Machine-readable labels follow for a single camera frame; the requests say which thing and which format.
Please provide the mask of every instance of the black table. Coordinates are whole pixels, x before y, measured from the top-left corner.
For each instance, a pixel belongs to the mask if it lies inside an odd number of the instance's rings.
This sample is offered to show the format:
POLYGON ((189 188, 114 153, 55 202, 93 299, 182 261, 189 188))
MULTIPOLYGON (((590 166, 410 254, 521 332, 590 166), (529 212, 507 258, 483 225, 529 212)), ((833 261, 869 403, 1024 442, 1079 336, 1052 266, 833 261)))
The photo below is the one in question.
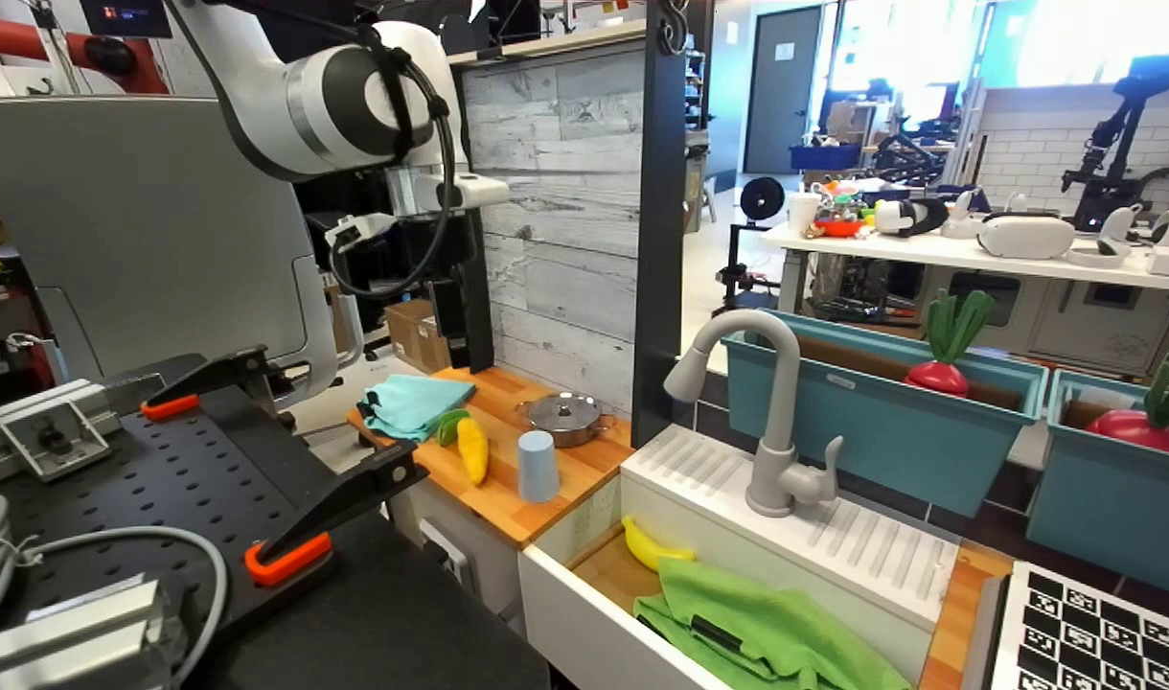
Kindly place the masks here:
MULTIPOLYGON (((203 419, 189 427, 154 431, 131 419, 113 442, 113 460, 55 487, 30 475, 5 484, 5 496, 18 506, 18 533, 60 538, 118 520, 169 520, 210 538, 237 566, 254 538, 335 479, 302 442, 275 431, 242 392, 208 396, 203 419), (246 475, 248 469, 237 473, 229 451, 242 451, 258 475, 246 475)), ((547 685, 547 662, 451 580, 433 574, 429 557, 410 547, 380 513, 335 530, 335 542, 335 573, 299 598, 279 603, 279 608, 234 625, 191 685, 547 685)), ((14 608, 78 588, 93 589, 131 573, 194 583, 208 566, 182 546, 86 547, 58 566, 49 565, 46 574, 35 573, 14 608)), ((229 617, 242 613, 237 589, 246 588, 237 573, 229 573, 229 617)))

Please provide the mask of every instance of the green cloth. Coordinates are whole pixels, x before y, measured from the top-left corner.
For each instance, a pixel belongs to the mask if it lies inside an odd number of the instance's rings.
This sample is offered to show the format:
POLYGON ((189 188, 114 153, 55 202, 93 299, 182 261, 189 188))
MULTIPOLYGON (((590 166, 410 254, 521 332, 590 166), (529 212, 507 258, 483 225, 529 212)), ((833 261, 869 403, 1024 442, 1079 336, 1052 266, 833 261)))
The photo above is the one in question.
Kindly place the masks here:
POLYGON ((914 685, 803 589, 772 589, 695 561, 665 561, 661 588, 633 613, 732 690, 914 685))
POLYGON ((364 403, 377 403, 364 414, 364 427, 387 438, 424 442, 445 414, 465 408, 469 396, 472 385, 391 377, 364 396, 364 403))

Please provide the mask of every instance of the silver faucet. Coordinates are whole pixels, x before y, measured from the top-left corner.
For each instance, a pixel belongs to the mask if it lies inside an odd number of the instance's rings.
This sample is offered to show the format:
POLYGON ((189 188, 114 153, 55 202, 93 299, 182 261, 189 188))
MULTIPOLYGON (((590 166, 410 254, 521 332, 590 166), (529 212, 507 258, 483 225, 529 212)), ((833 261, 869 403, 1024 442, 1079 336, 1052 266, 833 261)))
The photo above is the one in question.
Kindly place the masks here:
POLYGON ((709 349, 732 329, 757 329, 780 353, 766 431, 753 458, 753 479, 744 504, 757 513, 772 513, 772 519, 804 506, 833 506, 833 498, 841 496, 834 464, 845 451, 845 438, 829 442, 823 473, 796 464, 795 421, 796 421, 803 341, 783 320, 766 309, 728 309, 705 321, 690 353, 666 371, 665 392, 680 403, 695 403, 705 385, 709 349))

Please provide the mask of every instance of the wooden countertop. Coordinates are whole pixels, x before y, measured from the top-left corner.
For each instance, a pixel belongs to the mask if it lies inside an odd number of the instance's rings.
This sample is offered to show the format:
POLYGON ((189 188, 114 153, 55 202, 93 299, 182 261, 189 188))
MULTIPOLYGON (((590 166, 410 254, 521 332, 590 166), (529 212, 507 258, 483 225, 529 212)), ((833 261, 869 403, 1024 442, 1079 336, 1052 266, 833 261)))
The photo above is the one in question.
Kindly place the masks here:
MULTIPOLYGON (((930 633, 920 690, 964 690, 981 589, 988 580, 999 580, 1008 573, 1008 557, 981 546, 964 546, 952 588, 944 596, 939 625, 930 633)), ((585 553, 576 565, 576 574, 612 598, 620 608, 633 608, 635 598, 661 596, 654 573, 648 573, 625 553, 620 533, 602 547, 585 553)))
MULTIPOLYGON (((625 464, 630 449, 630 421, 605 414, 602 438, 557 449, 560 460, 560 491, 553 504, 524 504, 516 496, 516 438, 524 427, 524 408, 544 399, 547 386, 521 378, 515 371, 436 371, 442 378, 469 378, 475 385, 475 396, 469 403, 469 414, 483 427, 491 442, 491 475, 472 487, 465 475, 465 464, 451 449, 442 449, 436 442, 424 442, 417 449, 417 464, 429 473, 429 484, 445 496, 451 496, 460 506, 475 509, 483 520, 491 520, 507 542, 529 546, 536 542, 553 520, 560 520, 576 504, 583 504, 590 491, 599 491, 605 479, 612 479, 625 464)), ((348 427, 355 427, 372 444, 385 444, 385 438, 368 435, 355 409, 348 409, 348 427)))

